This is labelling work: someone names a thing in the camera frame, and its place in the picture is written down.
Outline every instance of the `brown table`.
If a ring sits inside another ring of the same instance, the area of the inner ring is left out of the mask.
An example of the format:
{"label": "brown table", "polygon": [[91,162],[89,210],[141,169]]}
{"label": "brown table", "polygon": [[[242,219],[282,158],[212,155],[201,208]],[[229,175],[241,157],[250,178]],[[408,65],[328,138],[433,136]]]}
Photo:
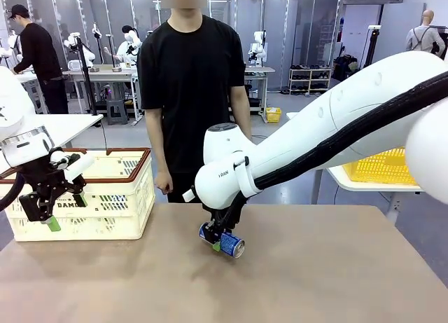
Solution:
{"label": "brown table", "polygon": [[249,205],[238,260],[197,232],[199,205],[156,205],[137,241],[12,242],[9,322],[446,322],[448,290],[375,207]]}

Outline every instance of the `black pants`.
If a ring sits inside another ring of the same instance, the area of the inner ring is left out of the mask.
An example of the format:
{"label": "black pants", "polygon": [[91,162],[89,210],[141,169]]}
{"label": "black pants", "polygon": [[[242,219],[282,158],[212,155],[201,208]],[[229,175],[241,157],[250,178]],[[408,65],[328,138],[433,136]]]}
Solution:
{"label": "black pants", "polygon": [[64,80],[39,80],[43,97],[50,114],[68,114],[69,104]]}
{"label": "black pants", "polygon": [[[196,172],[187,174],[171,174],[173,179],[173,192],[168,193],[168,202],[185,202],[182,195],[191,189],[195,184]],[[191,202],[200,202],[199,198],[195,198]]]}

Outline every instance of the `person's neck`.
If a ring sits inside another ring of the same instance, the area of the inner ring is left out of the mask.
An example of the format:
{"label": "person's neck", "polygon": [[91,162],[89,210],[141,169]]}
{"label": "person's neck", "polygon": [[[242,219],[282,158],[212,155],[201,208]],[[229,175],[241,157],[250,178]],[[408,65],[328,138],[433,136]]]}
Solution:
{"label": "person's neck", "polygon": [[168,24],[179,32],[194,32],[202,25],[201,9],[171,9]]}
{"label": "person's neck", "polygon": [[28,24],[31,24],[31,23],[32,23],[32,21],[29,20],[29,19],[27,18],[27,19],[24,19],[24,20],[23,20],[23,22],[22,22],[22,26],[23,26],[23,27],[27,27],[27,25],[28,25]]}

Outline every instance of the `crate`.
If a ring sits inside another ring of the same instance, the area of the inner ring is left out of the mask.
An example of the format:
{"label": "crate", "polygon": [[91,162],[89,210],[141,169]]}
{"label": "crate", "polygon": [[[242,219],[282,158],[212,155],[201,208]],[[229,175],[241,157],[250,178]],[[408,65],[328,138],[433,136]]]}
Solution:
{"label": "crate", "polygon": [[396,148],[343,165],[352,181],[417,185],[406,166],[404,148]]}
{"label": "crate", "polygon": [[[46,240],[135,240],[144,231],[155,194],[150,150],[109,149],[67,153],[89,153],[95,162],[84,173],[87,207],[77,207],[66,193],[57,199],[53,214],[61,231],[52,232],[40,222],[30,222],[18,199],[5,211],[16,241]],[[0,181],[0,195],[14,182],[12,176]],[[22,194],[30,193],[25,184]]]}
{"label": "crate", "polygon": [[281,116],[281,109],[276,107],[270,107],[266,109],[267,122],[279,122]]}

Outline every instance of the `person's hand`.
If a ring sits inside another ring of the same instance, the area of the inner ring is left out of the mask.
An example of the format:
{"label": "person's hand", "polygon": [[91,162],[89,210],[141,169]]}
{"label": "person's hand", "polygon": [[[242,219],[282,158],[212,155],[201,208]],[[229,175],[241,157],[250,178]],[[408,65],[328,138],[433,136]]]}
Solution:
{"label": "person's hand", "polygon": [[173,192],[173,179],[168,171],[158,172],[155,176],[154,183],[164,195]]}

